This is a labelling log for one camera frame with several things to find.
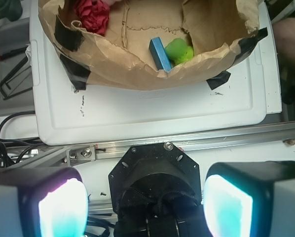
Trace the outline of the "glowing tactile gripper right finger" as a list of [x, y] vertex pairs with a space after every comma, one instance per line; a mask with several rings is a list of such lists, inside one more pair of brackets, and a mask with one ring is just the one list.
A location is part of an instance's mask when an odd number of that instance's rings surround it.
[[295, 237], [295, 161], [214, 163], [203, 207], [214, 237]]

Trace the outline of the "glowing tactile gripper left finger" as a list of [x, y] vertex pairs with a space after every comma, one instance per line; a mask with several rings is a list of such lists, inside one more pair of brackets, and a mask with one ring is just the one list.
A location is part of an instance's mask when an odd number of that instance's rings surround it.
[[0, 237], [81, 237], [88, 193], [72, 168], [0, 168]]

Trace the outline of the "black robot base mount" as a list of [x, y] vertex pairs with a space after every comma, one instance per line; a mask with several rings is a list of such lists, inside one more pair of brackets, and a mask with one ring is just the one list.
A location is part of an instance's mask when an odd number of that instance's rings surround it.
[[198, 164], [172, 142], [132, 146], [108, 175], [116, 237], [191, 237], [201, 218]]

